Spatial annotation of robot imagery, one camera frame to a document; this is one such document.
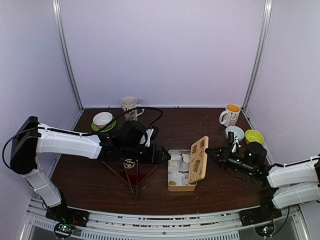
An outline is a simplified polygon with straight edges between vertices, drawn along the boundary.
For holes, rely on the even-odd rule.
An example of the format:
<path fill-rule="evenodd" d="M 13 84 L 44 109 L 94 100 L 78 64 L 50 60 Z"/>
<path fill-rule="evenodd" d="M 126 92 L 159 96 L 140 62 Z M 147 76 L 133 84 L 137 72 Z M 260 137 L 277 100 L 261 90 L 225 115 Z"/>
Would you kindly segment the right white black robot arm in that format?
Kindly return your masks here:
<path fill-rule="evenodd" d="M 267 150 L 258 142 L 247 145 L 244 155 L 231 146 L 206 148 L 208 158 L 224 170 L 245 174 L 253 185 L 266 191 L 266 202 L 256 210 L 268 220 L 276 209 L 320 200 L 320 156 L 290 164 L 265 165 Z"/>

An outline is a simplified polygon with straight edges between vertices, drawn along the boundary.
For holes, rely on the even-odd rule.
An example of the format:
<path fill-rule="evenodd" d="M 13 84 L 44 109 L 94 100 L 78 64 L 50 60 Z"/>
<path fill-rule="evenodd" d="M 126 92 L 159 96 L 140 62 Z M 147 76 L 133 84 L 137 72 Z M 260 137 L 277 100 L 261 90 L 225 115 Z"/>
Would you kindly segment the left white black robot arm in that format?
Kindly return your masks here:
<path fill-rule="evenodd" d="M 84 133 L 50 127 L 30 116 L 10 140 L 8 168 L 22 175 L 33 190 L 44 200 L 47 209 L 61 222 L 72 218 L 63 193 L 42 171 L 36 155 L 58 153 L 102 161 L 131 159 L 141 164 L 160 165 L 171 159 L 162 145 L 151 143 L 159 129 L 146 128 L 138 121 L 126 121 L 113 135 Z"/>

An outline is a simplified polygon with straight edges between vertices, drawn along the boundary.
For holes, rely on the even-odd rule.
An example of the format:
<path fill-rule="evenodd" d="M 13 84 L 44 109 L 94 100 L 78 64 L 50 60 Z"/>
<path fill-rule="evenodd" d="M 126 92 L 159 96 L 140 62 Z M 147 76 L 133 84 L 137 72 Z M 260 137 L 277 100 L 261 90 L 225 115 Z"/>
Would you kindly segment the beige illustrated tin lid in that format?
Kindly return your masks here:
<path fill-rule="evenodd" d="M 205 150 L 209 146 L 209 137 L 203 136 L 191 145 L 187 183 L 193 185 L 206 176 L 208 154 Z"/>

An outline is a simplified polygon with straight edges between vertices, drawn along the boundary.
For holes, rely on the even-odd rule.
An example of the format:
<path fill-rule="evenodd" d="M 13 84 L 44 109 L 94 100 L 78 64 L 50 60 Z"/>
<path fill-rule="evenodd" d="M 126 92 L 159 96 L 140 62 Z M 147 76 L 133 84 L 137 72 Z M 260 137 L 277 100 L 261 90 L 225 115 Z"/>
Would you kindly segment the beige chocolate tin box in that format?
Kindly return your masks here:
<path fill-rule="evenodd" d="M 180 154 L 180 155 L 182 155 L 182 153 L 190 155 L 190 150 L 171 149 L 171 150 L 168 151 L 168 153 L 170 155 L 171 154 Z M 189 171 L 182 172 L 181 171 L 181 167 L 180 168 L 170 167 L 169 166 L 169 161 L 167 162 L 167 188 L 168 188 L 168 191 L 169 192 L 193 192 L 196 189 L 197 183 L 188 184 Z M 185 186 L 169 185 L 169 173 L 175 173 L 175 172 L 180 172 L 180 173 L 185 174 L 186 181 L 187 181 Z"/>

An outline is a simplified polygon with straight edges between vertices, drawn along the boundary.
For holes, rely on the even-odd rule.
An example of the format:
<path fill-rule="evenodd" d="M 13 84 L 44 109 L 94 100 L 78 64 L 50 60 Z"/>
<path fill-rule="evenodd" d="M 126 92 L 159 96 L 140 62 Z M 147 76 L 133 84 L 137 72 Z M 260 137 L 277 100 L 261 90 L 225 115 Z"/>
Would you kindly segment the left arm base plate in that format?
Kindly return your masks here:
<path fill-rule="evenodd" d="M 46 211 L 45 217 L 70 226 L 86 227 L 90 213 L 74 208 L 53 209 Z"/>

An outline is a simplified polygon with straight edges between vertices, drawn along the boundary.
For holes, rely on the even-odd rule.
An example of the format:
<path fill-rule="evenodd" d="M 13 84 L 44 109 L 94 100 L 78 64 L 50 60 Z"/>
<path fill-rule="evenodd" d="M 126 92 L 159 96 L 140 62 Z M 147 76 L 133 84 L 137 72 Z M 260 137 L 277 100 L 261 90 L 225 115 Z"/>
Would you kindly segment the black tongs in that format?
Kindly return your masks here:
<path fill-rule="evenodd" d="M 131 177 L 128 174 L 129 169 L 127 168 L 127 165 L 128 165 L 127 162 L 123 163 L 124 172 L 126 174 L 127 182 L 130 186 L 131 193 L 132 193 L 134 199 L 137 200 L 138 199 L 138 185 L 139 185 L 139 163 L 136 162 L 134 164 L 133 167 L 135 168 L 135 171 Z"/>

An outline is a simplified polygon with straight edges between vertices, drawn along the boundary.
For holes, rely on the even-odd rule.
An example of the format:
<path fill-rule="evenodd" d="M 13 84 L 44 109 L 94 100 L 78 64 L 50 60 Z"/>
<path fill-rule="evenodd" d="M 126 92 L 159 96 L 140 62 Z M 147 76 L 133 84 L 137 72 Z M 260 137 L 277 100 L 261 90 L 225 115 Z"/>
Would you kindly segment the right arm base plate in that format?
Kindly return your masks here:
<path fill-rule="evenodd" d="M 272 219 L 280 218 L 282 211 L 276 208 L 268 208 L 266 206 L 259 206 L 246 210 L 241 210 L 239 218 L 243 227 L 249 225 L 256 225 L 263 222 L 272 221 Z"/>

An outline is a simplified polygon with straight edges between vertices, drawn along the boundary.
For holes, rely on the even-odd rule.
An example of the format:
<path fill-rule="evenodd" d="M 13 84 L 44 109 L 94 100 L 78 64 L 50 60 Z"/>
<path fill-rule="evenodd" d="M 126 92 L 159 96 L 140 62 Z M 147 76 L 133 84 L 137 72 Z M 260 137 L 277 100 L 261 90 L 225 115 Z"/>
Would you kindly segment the dark red lacquer tray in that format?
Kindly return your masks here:
<path fill-rule="evenodd" d="M 136 162 L 132 161 L 132 159 L 130 158 L 127 158 L 125 161 L 103 161 L 102 163 L 127 184 L 128 184 L 127 176 L 124 170 L 123 163 L 128 163 L 126 167 L 128 168 L 127 172 L 130 177 L 133 175 L 134 171 L 136 170 L 134 168 L 134 165 Z M 157 168 L 157 165 L 154 165 L 154 164 L 138 163 L 138 170 L 139 170 L 138 184 L 140 184 L 144 179 L 146 179 L 156 168 Z"/>

